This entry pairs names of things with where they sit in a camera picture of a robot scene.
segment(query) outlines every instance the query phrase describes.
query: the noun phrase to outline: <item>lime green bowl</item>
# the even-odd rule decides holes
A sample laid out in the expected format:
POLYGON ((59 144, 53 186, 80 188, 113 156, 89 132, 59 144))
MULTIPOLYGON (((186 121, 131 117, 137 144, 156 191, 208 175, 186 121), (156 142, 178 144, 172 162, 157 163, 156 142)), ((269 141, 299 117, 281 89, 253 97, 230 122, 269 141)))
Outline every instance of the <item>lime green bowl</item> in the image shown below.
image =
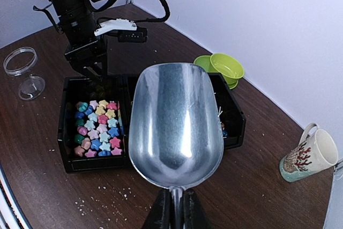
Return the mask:
POLYGON ((199 56, 194 60, 193 64, 200 66, 206 72, 217 72, 211 65, 210 58, 211 56, 199 56))
POLYGON ((243 66, 233 57, 225 54, 213 54, 211 66, 223 75, 230 88, 237 86, 239 79, 244 76, 243 66))

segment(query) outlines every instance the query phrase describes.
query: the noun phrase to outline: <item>white mug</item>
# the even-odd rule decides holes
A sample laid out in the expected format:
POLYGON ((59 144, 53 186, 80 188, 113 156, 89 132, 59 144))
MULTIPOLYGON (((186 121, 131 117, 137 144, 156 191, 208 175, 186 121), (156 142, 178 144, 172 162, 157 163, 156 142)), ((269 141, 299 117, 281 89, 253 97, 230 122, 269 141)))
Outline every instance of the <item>white mug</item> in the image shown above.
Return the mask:
POLYGON ((279 168, 286 181, 295 182, 328 169, 337 161, 337 147, 329 133, 311 123, 305 128, 298 147, 281 159, 279 168), (308 137, 314 127, 316 131, 308 137))

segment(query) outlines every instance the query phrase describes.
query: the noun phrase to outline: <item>black tray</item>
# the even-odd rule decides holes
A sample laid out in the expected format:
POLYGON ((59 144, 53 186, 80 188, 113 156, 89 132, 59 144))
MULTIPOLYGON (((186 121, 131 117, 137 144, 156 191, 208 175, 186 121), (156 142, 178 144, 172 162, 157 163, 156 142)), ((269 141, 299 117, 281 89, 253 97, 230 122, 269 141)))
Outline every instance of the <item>black tray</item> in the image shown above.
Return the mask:
MULTIPOLYGON (((223 77, 219 73, 211 73, 210 79, 216 93, 218 107, 221 106, 223 113, 221 121, 225 124, 228 137, 224 138, 225 149, 239 147, 243 143, 245 130, 245 116, 228 88, 223 77)), ((61 152, 63 165, 67 173, 94 171, 105 168, 131 167, 129 158, 129 124, 131 117, 131 102, 135 93, 139 75, 116 75, 109 76, 111 84, 104 90, 102 95, 92 95, 94 84, 84 77, 65 78, 61 110, 58 123, 58 146, 61 152), (120 111, 124 128, 125 150, 122 156, 81 158, 75 157, 73 148, 75 136, 75 104, 79 101, 90 100, 115 100, 120 103, 120 111)))

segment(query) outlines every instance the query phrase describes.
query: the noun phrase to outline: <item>white backdrop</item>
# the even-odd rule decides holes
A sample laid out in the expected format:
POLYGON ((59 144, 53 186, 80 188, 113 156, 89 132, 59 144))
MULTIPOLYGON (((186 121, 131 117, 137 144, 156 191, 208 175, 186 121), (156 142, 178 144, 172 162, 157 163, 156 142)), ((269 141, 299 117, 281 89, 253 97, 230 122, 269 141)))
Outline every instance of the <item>white backdrop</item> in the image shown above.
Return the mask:
MULTIPOLYGON (((326 129, 343 158, 343 0, 167 2, 169 25, 238 59, 246 79, 303 128, 326 129)), ((163 16, 158 0, 134 3, 163 16)))
MULTIPOLYGON (((125 3, 126 0, 118 0, 115 6, 125 3)), ((51 26, 45 14, 32 10, 34 5, 43 8, 48 4, 48 0, 0 0, 0 48, 51 26)), ((99 8, 102 4, 103 1, 94 6, 99 8)), ((49 11, 57 22, 54 8, 49 11)))

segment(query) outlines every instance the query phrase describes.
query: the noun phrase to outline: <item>metal scoop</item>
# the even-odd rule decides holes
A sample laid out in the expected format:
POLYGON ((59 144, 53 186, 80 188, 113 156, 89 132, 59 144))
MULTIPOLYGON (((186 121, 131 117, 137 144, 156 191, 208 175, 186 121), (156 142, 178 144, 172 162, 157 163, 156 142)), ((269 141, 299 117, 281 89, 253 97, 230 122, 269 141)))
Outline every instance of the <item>metal scoop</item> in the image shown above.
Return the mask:
POLYGON ((169 63, 143 71, 133 99, 129 156, 147 181, 170 190, 173 228, 183 228, 183 191, 217 170, 223 146, 213 87, 205 70, 169 63))

